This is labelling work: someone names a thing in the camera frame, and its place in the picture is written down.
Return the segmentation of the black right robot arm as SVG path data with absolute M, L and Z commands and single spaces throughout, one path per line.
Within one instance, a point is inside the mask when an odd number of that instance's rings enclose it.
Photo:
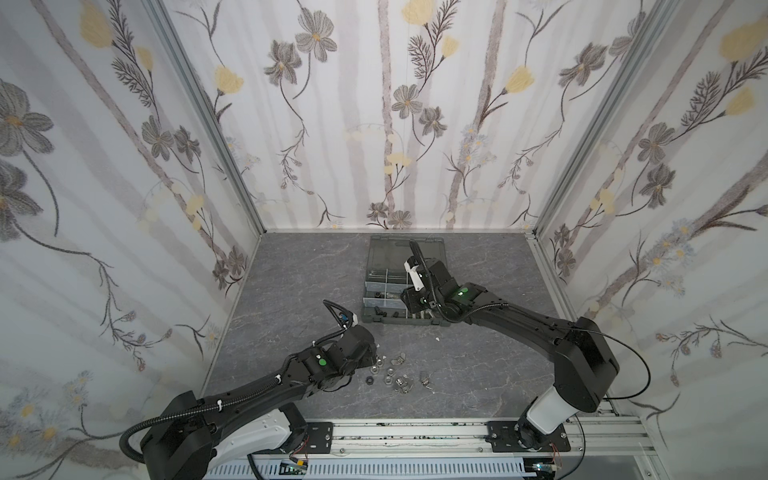
M 521 447 L 538 449 L 578 413 L 594 413 L 606 397 L 620 366 L 591 320 L 543 315 L 498 297 L 475 284 L 458 284 L 445 264 L 426 259 L 411 240 L 412 256 L 404 263 L 412 285 L 401 294 L 411 313 L 430 310 L 449 323 L 491 329 L 534 349 L 550 361 L 554 383 L 536 397 L 517 420 Z

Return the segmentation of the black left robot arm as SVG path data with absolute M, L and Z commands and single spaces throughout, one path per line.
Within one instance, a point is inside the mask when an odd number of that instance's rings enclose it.
M 301 445 L 307 427 L 297 402 L 333 392 L 377 357 L 373 334 L 355 314 L 329 300 L 323 304 L 337 331 L 241 387 L 202 398 L 190 391 L 176 396 L 161 415 L 121 434 L 121 452 L 144 464 L 152 479 L 201 479 L 232 456 Z

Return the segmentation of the green plastic organizer box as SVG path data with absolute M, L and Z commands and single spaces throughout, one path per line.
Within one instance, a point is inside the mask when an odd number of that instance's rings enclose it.
M 365 323 L 413 326 L 447 326 L 448 323 L 430 311 L 409 314 L 400 300 L 400 293 L 409 286 L 410 280 L 404 262 L 412 256 L 409 237 L 373 235 L 370 238 L 361 319 Z M 377 317 L 374 308 L 379 307 L 387 316 Z

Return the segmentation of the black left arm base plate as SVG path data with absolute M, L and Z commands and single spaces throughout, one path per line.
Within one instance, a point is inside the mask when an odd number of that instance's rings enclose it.
M 305 431 L 305 438 L 300 444 L 297 454 L 329 454 L 332 449 L 333 422 L 309 422 Z

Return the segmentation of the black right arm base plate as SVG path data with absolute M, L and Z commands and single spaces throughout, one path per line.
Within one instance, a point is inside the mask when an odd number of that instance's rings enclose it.
M 552 433 L 543 434 L 527 422 L 519 426 L 516 420 L 489 421 L 486 423 L 485 441 L 494 453 L 555 453 L 570 452 L 571 445 L 564 425 Z

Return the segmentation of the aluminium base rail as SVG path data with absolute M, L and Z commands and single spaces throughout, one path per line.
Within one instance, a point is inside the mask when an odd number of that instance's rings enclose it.
M 557 459 L 585 456 L 654 455 L 656 449 L 641 421 L 629 416 L 574 417 L 565 421 L 564 428 L 571 445 L 570 452 L 555 453 L 494 453 L 485 441 L 486 423 L 510 421 L 492 419 L 337 419 L 334 420 L 332 449 L 329 454 L 297 454 L 297 447 L 280 447 L 279 457 L 299 458 L 404 458 L 404 457 L 467 457 L 496 456 L 555 456 Z

